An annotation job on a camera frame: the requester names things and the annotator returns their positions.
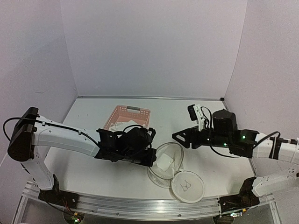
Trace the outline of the white mesh laundry bag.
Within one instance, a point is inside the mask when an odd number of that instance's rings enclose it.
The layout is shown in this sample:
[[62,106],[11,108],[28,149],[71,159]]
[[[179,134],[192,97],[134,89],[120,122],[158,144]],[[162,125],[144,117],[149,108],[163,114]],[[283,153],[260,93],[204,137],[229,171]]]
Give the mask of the white mesh laundry bag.
[[148,168],[149,179],[157,186],[168,189],[184,203],[197,203],[205,195],[201,177],[183,169],[183,147],[175,142],[166,142],[157,148],[156,161]]

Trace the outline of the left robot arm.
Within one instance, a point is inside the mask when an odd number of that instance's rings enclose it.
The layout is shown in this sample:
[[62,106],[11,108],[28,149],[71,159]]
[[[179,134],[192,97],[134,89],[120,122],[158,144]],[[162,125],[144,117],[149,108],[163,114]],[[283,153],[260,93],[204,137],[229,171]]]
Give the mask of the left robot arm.
[[38,146],[56,147],[95,159],[127,161],[145,167],[152,167],[157,159],[157,151],[152,147],[156,135],[153,128],[132,125],[129,131],[112,132],[101,128],[92,130],[65,126],[39,115],[35,107],[29,108],[22,117],[12,117],[4,123],[12,120],[16,124],[8,137],[7,154],[31,174],[53,204],[60,203],[63,194],[56,176],[41,159]]

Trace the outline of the white garment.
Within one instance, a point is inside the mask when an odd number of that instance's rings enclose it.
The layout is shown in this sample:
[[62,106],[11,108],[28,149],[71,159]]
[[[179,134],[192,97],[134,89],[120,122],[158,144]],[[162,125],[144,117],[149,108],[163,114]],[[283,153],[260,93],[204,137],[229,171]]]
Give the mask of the white garment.
[[129,120],[128,122],[117,121],[116,123],[112,123],[112,124],[108,125],[106,127],[106,130],[111,131],[111,132],[127,131],[130,128],[142,127],[142,126],[144,126],[144,125],[140,125],[133,120]]

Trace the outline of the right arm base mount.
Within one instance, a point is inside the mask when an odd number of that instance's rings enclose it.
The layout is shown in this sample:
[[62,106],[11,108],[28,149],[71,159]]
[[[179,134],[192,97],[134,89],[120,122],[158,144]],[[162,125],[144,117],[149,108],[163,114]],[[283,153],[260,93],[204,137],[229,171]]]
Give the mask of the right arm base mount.
[[258,205],[260,203],[259,197],[255,196],[252,192],[255,179],[256,177],[246,179],[238,194],[221,196],[218,200],[218,204],[221,207],[221,213],[247,209]]

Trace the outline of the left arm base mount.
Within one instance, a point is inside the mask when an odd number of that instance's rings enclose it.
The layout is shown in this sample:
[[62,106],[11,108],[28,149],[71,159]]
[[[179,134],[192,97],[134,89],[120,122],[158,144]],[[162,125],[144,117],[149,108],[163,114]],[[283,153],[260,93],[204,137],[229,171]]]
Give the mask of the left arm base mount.
[[61,190],[58,180],[54,179],[53,188],[51,190],[40,190],[38,199],[50,204],[75,209],[78,204],[79,194]]

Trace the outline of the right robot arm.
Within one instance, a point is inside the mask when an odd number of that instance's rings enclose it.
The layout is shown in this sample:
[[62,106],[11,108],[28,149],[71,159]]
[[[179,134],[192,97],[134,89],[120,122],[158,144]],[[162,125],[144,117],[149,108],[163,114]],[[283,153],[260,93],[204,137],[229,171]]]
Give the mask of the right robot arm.
[[185,148],[197,149],[200,146],[227,148],[230,158],[267,158],[285,161],[292,166],[284,171],[262,177],[248,178],[243,182],[245,189],[235,196],[235,203],[245,207],[254,196],[280,191],[299,185],[299,140],[285,139],[280,132],[270,134],[249,129],[239,130],[234,113],[225,109],[210,115],[209,126],[206,126],[202,112],[189,109],[192,121],[197,126],[174,133],[172,138]]

